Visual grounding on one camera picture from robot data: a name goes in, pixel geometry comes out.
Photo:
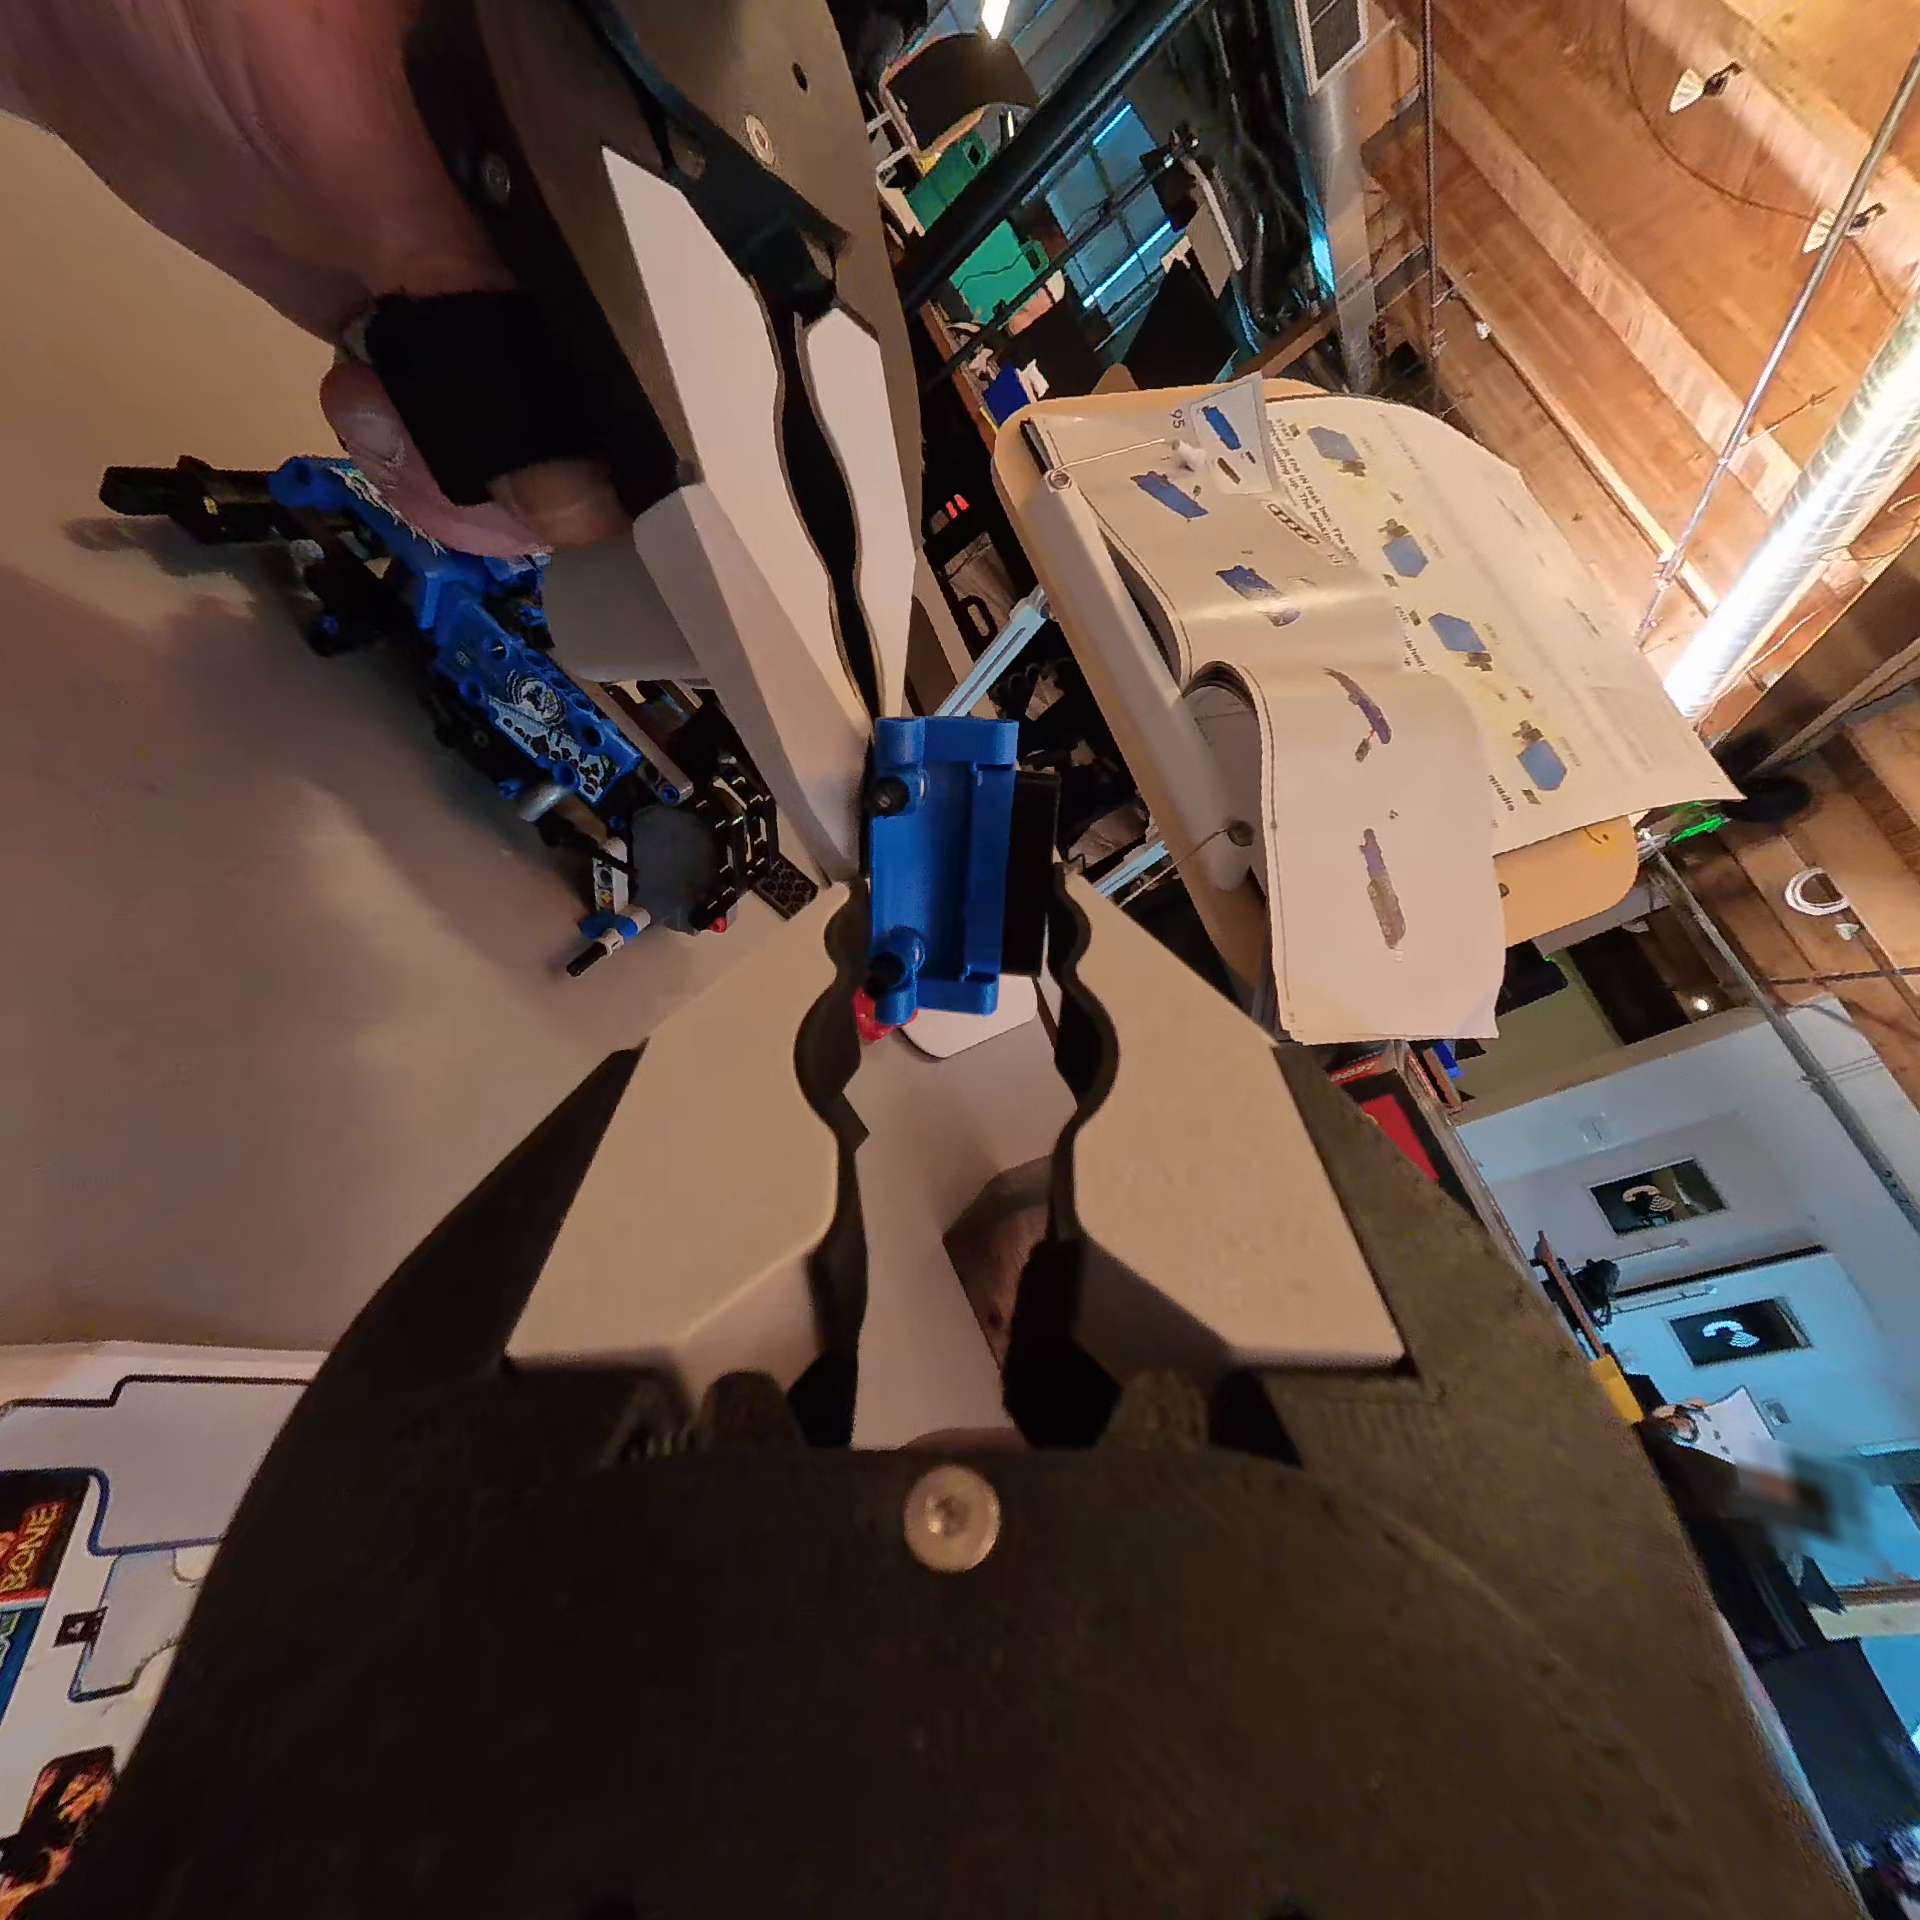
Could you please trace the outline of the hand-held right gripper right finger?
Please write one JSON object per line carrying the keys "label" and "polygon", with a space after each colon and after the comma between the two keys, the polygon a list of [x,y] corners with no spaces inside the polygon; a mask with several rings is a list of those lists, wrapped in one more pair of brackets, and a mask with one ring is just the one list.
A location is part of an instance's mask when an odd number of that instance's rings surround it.
{"label": "hand-held right gripper right finger", "polygon": [[1022,1441],[1285,1445],[1270,1377],[1398,1370],[1281,1044],[1078,879],[1053,883],[1046,971],[1072,1113],[1001,1368]]}

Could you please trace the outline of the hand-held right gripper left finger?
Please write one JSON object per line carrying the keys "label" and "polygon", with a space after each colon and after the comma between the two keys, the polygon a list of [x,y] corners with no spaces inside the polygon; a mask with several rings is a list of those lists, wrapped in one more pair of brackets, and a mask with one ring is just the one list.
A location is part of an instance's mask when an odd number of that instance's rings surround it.
{"label": "hand-held right gripper left finger", "polygon": [[508,1339],[517,1364],[633,1364],[698,1408],[768,1377],[848,1445],[868,1242],[850,1101],[865,883],[822,890],[641,1047]]}

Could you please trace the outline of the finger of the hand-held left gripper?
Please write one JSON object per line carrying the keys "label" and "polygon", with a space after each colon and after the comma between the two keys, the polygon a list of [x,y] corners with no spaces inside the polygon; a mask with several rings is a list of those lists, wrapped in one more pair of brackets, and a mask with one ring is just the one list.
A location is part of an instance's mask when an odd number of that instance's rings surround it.
{"label": "finger of the hand-held left gripper", "polygon": [[907,509],[878,338],[842,305],[800,329],[812,415],[845,485],[853,589],[876,667],[876,714],[906,719],[917,538]]}
{"label": "finger of the hand-held left gripper", "polygon": [[782,824],[829,881],[859,874],[876,667],[853,589],[853,524],[800,369],[676,185],[604,148],[691,480],[641,512],[637,564],[728,712]]}

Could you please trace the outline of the instruction booklet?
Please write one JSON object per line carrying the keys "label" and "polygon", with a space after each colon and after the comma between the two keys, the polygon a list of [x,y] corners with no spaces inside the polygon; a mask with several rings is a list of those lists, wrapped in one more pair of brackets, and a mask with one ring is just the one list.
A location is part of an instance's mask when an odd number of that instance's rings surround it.
{"label": "instruction booklet", "polygon": [[1052,617],[1235,983],[1300,1043],[1489,1041],[1476,723],[1281,503],[1262,379],[1040,401],[1009,434]]}

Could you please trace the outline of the blue printed curved panel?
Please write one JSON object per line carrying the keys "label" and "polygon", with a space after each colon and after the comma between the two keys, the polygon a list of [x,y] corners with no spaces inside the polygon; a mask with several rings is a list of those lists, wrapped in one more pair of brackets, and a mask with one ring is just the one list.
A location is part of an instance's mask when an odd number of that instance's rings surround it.
{"label": "blue printed curved panel", "polygon": [[1022,768],[1018,723],[883,719],[865,787],[878,1029],[994,1018],[1046,953],[1060,785]]}

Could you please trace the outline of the grey desk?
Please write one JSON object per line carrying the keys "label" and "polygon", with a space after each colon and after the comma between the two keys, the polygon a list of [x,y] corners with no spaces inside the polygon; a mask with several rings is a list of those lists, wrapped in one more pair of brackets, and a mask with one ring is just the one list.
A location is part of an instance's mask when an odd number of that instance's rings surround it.
{"label": "grey desk", "polygon": [[4,120],[4,1344],[307,1351],[784,925],[581,981],[538,837],[269,551],[113,464],[324,450],[326,352]]}

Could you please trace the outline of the person's left hand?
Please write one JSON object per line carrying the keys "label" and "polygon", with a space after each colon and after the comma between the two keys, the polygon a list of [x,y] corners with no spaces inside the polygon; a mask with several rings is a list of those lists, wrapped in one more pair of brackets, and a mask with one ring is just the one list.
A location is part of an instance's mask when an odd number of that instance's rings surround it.
{"label": "person's left hand", "polygon": [[421,533],[483,557],[625,538],[633,524],[601,464],[538,464],[453,506],[345,347],[380,297],[512,288],[404,77],[416,17],[393,3],[4,3],[4,109],[334,347],[322,416]]}

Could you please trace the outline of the white book stand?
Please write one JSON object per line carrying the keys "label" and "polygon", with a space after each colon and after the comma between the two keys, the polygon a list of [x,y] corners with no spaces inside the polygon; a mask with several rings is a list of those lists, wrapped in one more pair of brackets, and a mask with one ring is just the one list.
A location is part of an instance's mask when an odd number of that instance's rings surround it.
{"label": "white book stand", "polygon": [[1040,401],[994,487],[1238,1002],[1302,1043],[1493,1041],[1510,865],[1673,772],[1521,476],[1248,376]]}

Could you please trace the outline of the black support pole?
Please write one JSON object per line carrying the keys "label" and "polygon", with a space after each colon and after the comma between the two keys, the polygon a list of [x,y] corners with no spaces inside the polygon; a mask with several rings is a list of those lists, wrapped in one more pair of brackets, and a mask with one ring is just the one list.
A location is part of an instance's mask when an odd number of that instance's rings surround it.
{"label": "black support pole", "polygon": [[937,297],[990,231],[1092,132],[1163,42],[1206,10],[1209,3],[1137,3],[1116,13],[1012,140],[906,248],[897,291],[907,316]]}

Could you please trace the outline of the large printed instruction sheet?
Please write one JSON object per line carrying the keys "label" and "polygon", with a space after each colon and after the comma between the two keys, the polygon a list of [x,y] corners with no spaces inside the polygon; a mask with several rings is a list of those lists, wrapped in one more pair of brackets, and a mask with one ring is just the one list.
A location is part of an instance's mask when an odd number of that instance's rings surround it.
{"label": "large printed instruction sheet", "polygon": [[1418,407],[1267,387],[1281,503],[1473,712],[1494,852],[1737,800],[1515,466]]}

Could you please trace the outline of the colourful sticker sheet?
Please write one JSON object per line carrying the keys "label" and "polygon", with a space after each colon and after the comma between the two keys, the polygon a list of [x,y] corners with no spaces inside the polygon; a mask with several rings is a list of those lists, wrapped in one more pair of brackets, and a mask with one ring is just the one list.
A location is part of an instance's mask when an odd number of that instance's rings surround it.
{"label": "colourful sticker sheet", "polygon": [[42,1915],[139,1743],[321,1351],[2,1348],[2,1915]]}

